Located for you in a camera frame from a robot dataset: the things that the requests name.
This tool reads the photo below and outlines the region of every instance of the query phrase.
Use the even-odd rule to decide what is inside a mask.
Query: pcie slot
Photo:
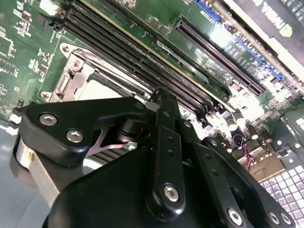
[[[134,57],[130,56],[129,53],[126,53],[124,50],[119,49],[118,51],[114,51],[112,46],[103,42],[104,37],[101,36],[100,39],[98,39],[96,36],[85,31],[81,25],[77,25],[68,19],[62,21],[62,23],[56,23],[56,27],[58,29],[60,27],[65,28],[67,32],[92,46],[97,56],[108,60],[114,66],[123,67],[130,75],[136,74],[139,78],[144,78],[150,85],[154,85],[152,89],[160,86],[168,88],[177,96],[180,104],[190,111],[196,113],[204,106],[204,103],[198,103],[195,97],[188,95],[181,85],[177,85],[176,82],[172,80],[164,80],[164,78],[160,77],[161,71],[157,72],[153,67],[148,68],[143,62],[134,59]]]
[[[102,19],[101,16],[96,11],[92,10],[90,7],[88,7],[87,5],[85,5],[80,0],[67,0],[67,1],[71,2],[71,4],[73,6],[75,6],[77,9],[79,9],[81,12],[83,12],[85,14],[90,13],[90,14],[94,15],[96,18]],[[198,71],[201,74],[204,74],[206,76],[209,75],[208,72],[204,71],[204,69],[202,69],[201,66],[199,66],[195,61],[193,61],[187,55],[185,55],[185,53],[183,53],[179,48],[177,48],[175,45],[173,45],[171,42],[169,42],[167,39],[165,39],[162,35],[160,35],[153,28],[151,28],[150,26],[148,26],[144,21],[142,21],[139,17],[137,17],[131,11],[128,11],[123,6],[121,6],[118,2],[116,2],[115,0],[100,0],[101,4],[103,4],[103,2],[107,2],[111,6],[113,6],[114,8],[116,8],[119,13],[124,14],[127,18],[129,18],[130,20],[132,20],[135,24],[137,24],[142,29],[144,29],[145,31],[147,31],[156,40],[159,40],[161,43],[163,43],[165,46],[167,46],[175,54],[177,54],[182,59],[184,59],[184,61],[186,61],[196,71]],[[199,87],[197,87],[197,85],[195,83],[193,83],[191,80],[189,80],[187,78],[184,78],[184,77],[181,77],[181,80],[182,81],[186,81],[187,84],[190,85],[188,87],[189,90],[195,88],[196,90],[199,90],[202,93],[202,90]],[[209,80],[210,85],[214,84],[214,85],[217,85],[217,86],[221,87],[222,91],[226,94],[226,96],[231,95],[230,91],[227,88],[225,88],[225,85],[222,85],[220,82],[218,82],[217,80],[215,80],[214,78],[212,78],[210,76],[208,77],[208,80]]]
[[[251,75],[249,75],[241,65],[228,56],[224,51],[220,50],[216,45],[212,44],[208,39],[190,23],[180,19],[176,25],[179,31],[190,43],[201,50],[210,59],[220,65],[227,71],[234,80],[238,81],[246,87],[254,95],[259,96],[265,92],[265,88]]]

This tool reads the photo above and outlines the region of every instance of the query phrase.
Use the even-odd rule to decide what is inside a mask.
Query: ram slot
[[[117,45],[114,37],[105,36],[92,29],[91,26],[92,24],[86,24],[83,20],[76,18],[73,22],[70,19],[64,19],[54,24],[56,29],[65,29],[90,45],[95,50],[96,55],[117,67],[123,67],[130,75],[136,74],[138,78],[145,79],[148,84],[152,85],[153,89],[158,87],[168,88],[177,96],[179,103],[190,111],[196,113],[205,106],[204,101],[199,100],[193,94],[189,94],[188,90],[178,82],[172,80],[172,78],[162,77],[164,73],[161,69],[151,67],[144,59],[135,56],[134,50],[126,51],[126,46]]]
[[[224,51],[212,44],[196,27],[185,19],[180,19],[176,25],[176,30],[181,33],[190,43],[195,45],[201,52],[207,55],[217,65],[228,72],[234,80],[247,88],[254,95],[259,96],[264,93],[265,88],[243,69],[235,60]]]
[[[99,15],[96,12],[96,9],[92,9],[88,5],[86,5],[87,3],[85,1],[84,2],[82,2],[80,0],[69,0],[69,1],[71,2],[71,4],[75,8],[79,9],[84,14],[92,14],[92,15],[94,15],[95,18],[98,18],[99,20],[103,20],[104,19],[101,15]],[[171,42],[169,42],[167,39],[165,39],[157,31],[155,31],[154,29],[152,29],[151,27],[149,27],[144,21],[142,21],[139,17],[137,17],[131,11],[126,10],[122,5],[120,5],[115,0],[100,0],[101,4],[103,4],[104,2],[107,2],[112,7],[116,8],[117,11],[120,14],[125,15],[127,18],[129,18],[130,20],[132,20],[136,25],[140,26],[142,29],[144,29],[145,31],[147,31],[151,36],[153,36],[155,38],[155,40],[159,40],[161,43],[163,43],[165,46],[167,46],[170,50],[172,50],[174,53],[176,53],[178,56],[180,56],[185,62],[187,62],[197,72],[200,72],[201,74],[207,76],[207,78],[209,80],[209,86],[212,87],[213,85],[216,85],[216,86],[218,86],[218,87],[221,88],[222,94],[225,94],[227,97],[229,95],[231,95],[231,92],[229,91],[229,89],[225,85],[222,85],[220,82],[218,82],[217,80],[215,80],[213,77],[209,76],[209,74],[208,74],[207,71],[205,71],[204,69],[202,69],[201,66],[199,66],[198,64],[196,64],[185,53],[183,53],[178,47],[176,47]],[[206,96],[206,94],[204,92],[205,90],[202,91],[201,87],[197,86],[196,83],[193,83],[192,79],[183,77],[180,74],[176,74],[176,76],[179,77],[180,81],[185,82],[184,85],[188,88],[188,90],[191,90],[191,91],[195,92],[198,96],[202,96],[202,95]]]

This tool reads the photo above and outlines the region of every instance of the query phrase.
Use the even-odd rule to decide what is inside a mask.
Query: white grid surface
[[[296,168],[261,184],[294,219],[297,228],[304,228],[304,169]]]

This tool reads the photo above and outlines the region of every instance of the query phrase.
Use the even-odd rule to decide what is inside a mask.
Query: green circuit board
[[[24,105],[44,102],[40,92],[54,89],[67,60],[61,42],[84,46],[38,24],[38,13],[45,13],[39,2],[0,1],[0,119],[9,120],[19,100]]]
[[[42,103],[44,100],[40,97],[40,92],[53,91],[67,60],[59,49],[60,43],[66,42],[90,48],[65,31],[55,32],[52,28],[45,28],[37,23],[39,13],[48,15],[41,8],[41,1],[0,0],[2,3],[0,9],[0,119],[8,120],[11,110],[18,105],[19,100],[23,100],[24,105],[32,101]],[[61,1],[54,2],[60,6]],[[200,53],[191,42],[175,30],[176,23],[181,17],[190,21],[260,83],[266,82],[266,85],[273,87],[268,83],[273,75],[263,70],[263,64],[256,61],[255,56],[237,43],[235,37],[223,24],[213,20],[195,1],[117,0],[116,2],[121,3],[128,12],[134,14],[146,26],[159,33],[185,53],[189,59],[196,62],[205,72],[206,78],[216,79],[225,86],[232,82],[227,72]],[[175,56],[161,48],[145,29],[128,18],[122,17],[118,11],[109,9],[104,0],[88,0],[84,3],[181,74],[191,78],[202,91],[217,97],[222,102],[228,102],[219,86],[211,86],[203,77],[190,72]],[[278,94],[270,92],[266,86],[266,92],[257,98],[265,112],[269,112],[263,116],[262,121],[267,122],[267,118],[273,119],[278,116],[280,110],[290,107],[290,103],[296,98],[292,92],[290,94],[292,99],[277,104],[277,111],[274,114],[273,111],[270,113],[270,110],[275,105],[273,98],[276,96]]]

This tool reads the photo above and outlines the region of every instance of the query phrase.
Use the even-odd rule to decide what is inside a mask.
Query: black metal bracket
[[[227,153],[220,142],[206,137],[202,144],[214,154],[238,204],[254,227],[290,227],[294,225],[290,215],[268,192]]]
[[[19,134],[31,149],[60,165],[75,166],[92,147],[95,130],[108,130],[123,119],[140,118],[146,112],[146,107],[132,97],[34,104],[25,110]],[[56,124],[43,124],[44,114],[53,116]],[[67,133],[71,130],[81,133],[81,142],[68,139]]]

